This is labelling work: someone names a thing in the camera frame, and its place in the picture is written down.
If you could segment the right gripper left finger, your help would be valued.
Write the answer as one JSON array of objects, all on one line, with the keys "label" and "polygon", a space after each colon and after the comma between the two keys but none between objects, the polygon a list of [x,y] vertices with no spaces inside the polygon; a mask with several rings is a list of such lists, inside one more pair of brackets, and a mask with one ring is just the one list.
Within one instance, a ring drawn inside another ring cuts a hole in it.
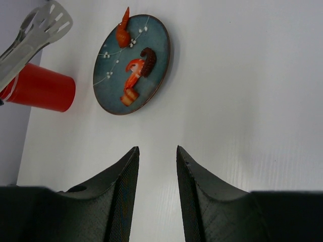
[{"label": "right gripper left finger", "polygon": [[1,241],[128,241],[139,148],[67,191],[1,187]]}]

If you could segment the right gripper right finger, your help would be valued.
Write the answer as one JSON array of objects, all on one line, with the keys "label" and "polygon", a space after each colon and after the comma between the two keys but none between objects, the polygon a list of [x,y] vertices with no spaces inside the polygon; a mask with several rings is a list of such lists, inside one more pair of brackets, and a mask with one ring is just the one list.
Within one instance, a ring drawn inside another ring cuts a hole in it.
[{"label": "right gripper right finger", "polygon": [[322,192],[246,192],[181,146],[176,165],[186,241],[322,241]]}]

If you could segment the orange shrimp piece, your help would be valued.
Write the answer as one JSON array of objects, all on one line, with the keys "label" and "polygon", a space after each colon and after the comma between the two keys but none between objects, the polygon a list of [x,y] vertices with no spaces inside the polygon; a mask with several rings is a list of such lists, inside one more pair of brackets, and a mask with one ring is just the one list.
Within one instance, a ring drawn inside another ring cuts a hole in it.
[{"label": "orange shrimp piece", "polygon": [[129,21],[130,9],[127,7],[121,23],[118,24],[116,30],[116,40],[120,48],[127,47],[131,42],[130,33],[127,31],[127,24]]}]

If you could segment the metal serving tongs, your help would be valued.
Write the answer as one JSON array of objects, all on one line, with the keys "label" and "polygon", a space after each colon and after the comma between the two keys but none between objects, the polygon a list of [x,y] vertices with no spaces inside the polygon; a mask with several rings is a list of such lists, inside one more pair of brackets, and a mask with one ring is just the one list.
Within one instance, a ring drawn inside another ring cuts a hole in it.
[{"label": "metal serving tongs", "polygon": [[57,1],[48,1],[33,9],[21,24],[12,45],[1,55],[1,90],[40,50],[60,40],[72,26],[72,17]]}]

